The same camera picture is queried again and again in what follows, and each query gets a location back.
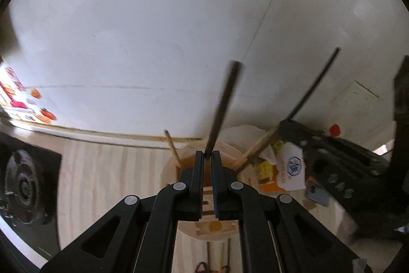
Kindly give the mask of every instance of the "chopstick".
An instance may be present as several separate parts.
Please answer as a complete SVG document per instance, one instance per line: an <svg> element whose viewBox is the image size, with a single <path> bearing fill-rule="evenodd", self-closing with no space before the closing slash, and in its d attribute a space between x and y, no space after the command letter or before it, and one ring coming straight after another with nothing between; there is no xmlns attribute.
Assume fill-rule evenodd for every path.
<svg viewBox="0 0 409 273"><path fill-rule="evenodd" d="M294 116L300 111L300 109L305 105L308 99L311 97L312 93L316 90L320 82L322 81L323 77L326 75L328 70L331 68L332 64L334 63L335 59L337 58L341 48L335 48L334 52L332 53L331 57L328 59L327 63L325 64L324 68L321 70L320 74L316 77L308 91L304 94L302 99L297 103L295 108L288 114L288 120L294 118ZM272 142L277 141L278 139L278 127L276 129L271 129L270 131L266 132L264 136L262 136L257 142L250 147L247 152L238 160L235 164L239 167L237 168L236 172L239 174L242 172L252 161L255 157L257 157L263 150L266 149L268 145Z"/></svg>
<svg viewBox="0 0 409 273"><path fill-rule="evenodd" d="M219 106L217 108L216 114L214 116L213 125L211 127L209 139L207 140L206 148L204 150L204 158L208 160L213 151L214 145L216 143L217 137L222 127L224 117L226 116L226 111L229 107L234 88L236 87L237 79L242 68L242 63L234 60L230 63L230 70L226 83L224 84L224 90L220 98Z"/></svg>
<svg viewBox="0 0 409 273"><path fill-rule="evenodd" d="M173 145L172 137L168 130L165 130L164 133L165 133L166 141L168 142L169 149L172 152L173 159L175 160L177 167L181 169L181 160L177 156L176 148L175 148L175 145Z"/></svg>

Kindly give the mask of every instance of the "black stovetop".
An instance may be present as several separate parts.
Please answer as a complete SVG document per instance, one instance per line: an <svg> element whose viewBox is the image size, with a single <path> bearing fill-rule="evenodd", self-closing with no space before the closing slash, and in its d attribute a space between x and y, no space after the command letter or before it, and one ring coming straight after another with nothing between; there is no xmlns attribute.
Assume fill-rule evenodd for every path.
<svg viewBox="0 0 409 273"><path fill-rule="evenodd" d="M29 224L23 223L15 213L0 209L1 217L16 232L16 234L42 257L49 260L60 251L57 229L57 187L61 164L61 154L51 150L33 146L5 133L0 133L0 200L9 203L10 198L5 191L6 167L13 152L23 150L35 161L41 178L38 185L42 193L42 210L36 219Z"/></svg>

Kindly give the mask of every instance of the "pivot screw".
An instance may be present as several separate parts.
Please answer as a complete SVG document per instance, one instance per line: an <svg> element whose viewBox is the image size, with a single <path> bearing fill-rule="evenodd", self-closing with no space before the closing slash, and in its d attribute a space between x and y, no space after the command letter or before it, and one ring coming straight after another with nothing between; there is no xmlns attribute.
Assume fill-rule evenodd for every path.
<svg viewBox="0 0 409 273"><path fill-rule="evenodd" d="M186 184L183 182L177 182L175 184L173 184L173 188L177 191L182 191L186 188Z"/></svg>
<svg viewBox="0 0 409 273"><path fill-rule="evenodd" d="M230 184L230 186L233 190L241 190L244 187L242 182L233 182Z"/></svg>
<svg viewBox="0 0 409 273"><path fill-rule="evenodd" d="M125 198L126 205L134 205L138 201L138 197L135 195L129 195Z"/></svg>
<svg viewBox="0 0 409 273"><path fill-rule="evenodd" d="M283 204L289 204L292 202L292 197L288 194L282 194L279 199Z"/></svg>

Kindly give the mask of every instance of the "wooden chopstick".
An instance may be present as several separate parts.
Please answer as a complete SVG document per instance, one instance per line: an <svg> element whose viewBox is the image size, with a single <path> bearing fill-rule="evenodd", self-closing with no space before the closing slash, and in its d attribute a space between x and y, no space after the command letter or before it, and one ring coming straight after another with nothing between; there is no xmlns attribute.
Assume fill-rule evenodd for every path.
<svg viewBox="0 0 409 273"><path fill-rule="evenodd" d="M177 167L181 169L181 160L177 156L176 148L175 148L175 145L173 145L172 137L168 130L165 130L164 133L165 133L166 141L168 142L169 149L172 152L173 159L175 160Z"/></svg>
<svg viewBox="0 0 409 273"><path fill-rule="evenodd" d="M267 131L257 142L250 147L235 165L237 174L241 173L268 145L278 139L278 128Z"/></svg>

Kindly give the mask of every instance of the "logo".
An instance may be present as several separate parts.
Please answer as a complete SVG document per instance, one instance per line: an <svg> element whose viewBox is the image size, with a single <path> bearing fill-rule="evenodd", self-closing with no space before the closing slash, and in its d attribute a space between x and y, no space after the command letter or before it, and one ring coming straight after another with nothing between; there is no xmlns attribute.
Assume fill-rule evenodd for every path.
<svg viewBox="0 0 409 273"><path fill-rule="evenodd" d="M287 172L291 176L299 175L301 173L302 168L303 166L301 164L301 161L296 156L293 156L292 158L288 160Z"/></svg>

